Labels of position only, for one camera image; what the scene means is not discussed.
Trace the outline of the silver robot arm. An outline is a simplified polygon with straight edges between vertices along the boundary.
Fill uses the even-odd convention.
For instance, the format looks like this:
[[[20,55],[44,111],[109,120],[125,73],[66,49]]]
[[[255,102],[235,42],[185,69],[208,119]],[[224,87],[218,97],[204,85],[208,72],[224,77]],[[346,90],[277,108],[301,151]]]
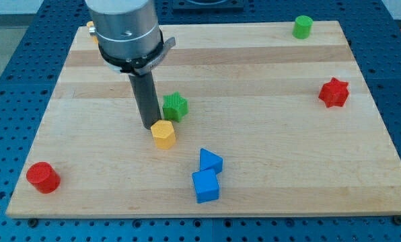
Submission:
[[[103,59],[123,73],[146,65],[163,48],[154,0],[86,0]]]

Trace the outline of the yellow block behind arm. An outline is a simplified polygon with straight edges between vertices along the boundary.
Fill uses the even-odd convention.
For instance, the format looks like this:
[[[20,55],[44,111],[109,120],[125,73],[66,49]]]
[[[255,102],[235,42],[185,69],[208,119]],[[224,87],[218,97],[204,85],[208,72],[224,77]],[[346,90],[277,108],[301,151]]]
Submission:
[[[87,23],[86,23],[86,27],[88,28],[90,38],[91,38],[96,44],[98,44],[98,39],[97,39],[97,36],[96,36],[96,27],[95,27],[95,25],[94,25],[94,22],[93,22],[93,21],[87,22]]]

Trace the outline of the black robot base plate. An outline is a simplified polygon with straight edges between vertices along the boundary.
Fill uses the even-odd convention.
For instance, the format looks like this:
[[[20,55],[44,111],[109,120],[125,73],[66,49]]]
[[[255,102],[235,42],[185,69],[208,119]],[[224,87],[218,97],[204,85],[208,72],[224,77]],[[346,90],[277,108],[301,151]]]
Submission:
[[[245,0],[172,0],[174,12],[236,11],[244,10]]]

